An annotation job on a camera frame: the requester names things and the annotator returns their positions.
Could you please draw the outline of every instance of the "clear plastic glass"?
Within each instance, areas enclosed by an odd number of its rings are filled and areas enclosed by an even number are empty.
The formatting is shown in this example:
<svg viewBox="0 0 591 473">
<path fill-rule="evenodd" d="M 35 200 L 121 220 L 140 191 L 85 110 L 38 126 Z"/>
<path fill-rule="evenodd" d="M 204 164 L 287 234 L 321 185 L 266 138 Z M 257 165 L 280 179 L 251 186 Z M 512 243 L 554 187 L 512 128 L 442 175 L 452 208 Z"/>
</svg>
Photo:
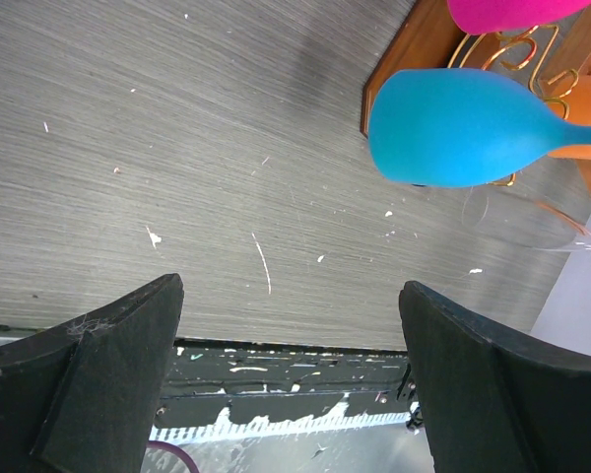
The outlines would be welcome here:
<svg viewBox="0 0 591 473">
<path fill-rule="evenodd" d="M 528 248 L 591 251 L 591 231 L 584 225 L 547 202 L 502 187 L 472 187 L 462 223 L 483 236 Z"/>
</svg>

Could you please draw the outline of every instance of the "table surface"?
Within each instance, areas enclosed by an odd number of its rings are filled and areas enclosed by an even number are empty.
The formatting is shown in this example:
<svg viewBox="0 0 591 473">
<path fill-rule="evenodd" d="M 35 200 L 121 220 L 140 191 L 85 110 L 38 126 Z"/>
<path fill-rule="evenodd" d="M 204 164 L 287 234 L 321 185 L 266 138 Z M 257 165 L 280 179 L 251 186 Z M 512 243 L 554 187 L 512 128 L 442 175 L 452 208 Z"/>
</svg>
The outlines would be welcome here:
<svg viewBox="0 0 591 473">
<path fill-rule="evenodd" d="M 529 330 L 566 255 L 458 229 L 463 191 L 385 181 L 359 132 L 410 8 L 0 0 L 0 323 L 178 272 L 180 336 L 403 349 L 412 279 Z M 570 161 L 515 191 L 591 210 Z"/>
</svg>

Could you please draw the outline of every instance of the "pink cup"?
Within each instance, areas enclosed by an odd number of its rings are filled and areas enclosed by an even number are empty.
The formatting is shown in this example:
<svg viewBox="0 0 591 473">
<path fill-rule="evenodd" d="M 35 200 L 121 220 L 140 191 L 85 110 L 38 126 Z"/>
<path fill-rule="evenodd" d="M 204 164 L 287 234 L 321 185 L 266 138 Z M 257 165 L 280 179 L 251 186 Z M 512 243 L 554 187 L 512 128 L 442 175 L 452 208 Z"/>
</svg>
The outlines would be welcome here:
<svg viewBox="0 0 591 473">
<path fill-rule="evenodd" d="M 530 28 L 555 22 L 591 0 L 447 0 L 457 26 L 468 34 Z"/>
</svg>

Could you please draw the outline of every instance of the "cable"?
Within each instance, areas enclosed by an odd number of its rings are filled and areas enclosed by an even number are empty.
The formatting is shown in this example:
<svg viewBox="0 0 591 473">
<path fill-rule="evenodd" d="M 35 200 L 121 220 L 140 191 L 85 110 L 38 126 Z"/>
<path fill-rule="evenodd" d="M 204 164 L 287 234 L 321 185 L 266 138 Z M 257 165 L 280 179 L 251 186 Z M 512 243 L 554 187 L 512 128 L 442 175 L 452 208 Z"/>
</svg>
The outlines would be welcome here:
<svg viewBox="0 0 591 473">
<path fill-rule="evenodd" d="M 177 445 L 173 445 L 165 441 L 149 440 L 147 442 L 147 448 L 157 448 L 159 450 L 164 450 L 168 453 L 172 453 L 177 458 L 179 458 L 182 461 L 182 463 L 184 463 L 184 465 L 186 465 L 186 468 L 188 468 L 188 471 L 190 471 L 190 473 L 199 473 L 199 469 L 197 468 L 197 465 L 190 457 L 190 455 Z"/>
</svg>

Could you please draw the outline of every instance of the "white speck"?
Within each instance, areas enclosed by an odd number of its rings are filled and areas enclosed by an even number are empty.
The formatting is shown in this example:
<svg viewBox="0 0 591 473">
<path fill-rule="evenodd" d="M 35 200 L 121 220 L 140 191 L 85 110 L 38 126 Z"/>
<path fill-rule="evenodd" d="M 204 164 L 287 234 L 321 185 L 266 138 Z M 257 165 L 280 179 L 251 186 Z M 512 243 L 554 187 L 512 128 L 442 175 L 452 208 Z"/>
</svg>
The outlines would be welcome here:
<svg viewBox="0 0 591 473">
<path fill-rule="evenodd" d="M 256 239 L 256 235 L 254 234 L 254 232 L 252 232 L 252 238 L 254 238 L 254 242 L 256 243 L 256 247 L 258 248 L 258 252 L 260 253 L 260 258 L 263 260 L 263 266 L 265 267 L 265 274 L 267 275 L 267 290 L 268 290 L 269 294 L 272 294 L 272 280 L 269 278 L 269 269 L 267 269 L 267 261 L 265 261 L 265 255 L 263 254 L 263 250 L 260 248 L 260 243 Z"/>
<path fill-rule="evenodd" d="M 149 229 L 149 227 L 147 227 L 146 225 L 145 225 L 145 229 L 147 229 L 147 232 L 149 233 L 149 238 L 151 239 L 151 244 L 154 246 L 154 248 L 155 248 L 155 249 L 158 249 L 158 248 L 156 247 L 156 244 L 157 244 L 157 243 L 162 243 L 162 238 L 161 238 L 161 237 L 159 237 L 159 236 L 157 236 L 156 234 L 154 234 L 154 233 L 153 233 L 153 232 L 152 232 L 152 231 Z"/>
<path fill-rule="evenodd" d="M 266 368 L 259 368 L 259 367 L 237 367 L 237 368 L 230 368 L 231 372 L 243 372 L 243 371 L 249 371 L 249 372 L 265 372 L 267 369 Z"/>
</svg>

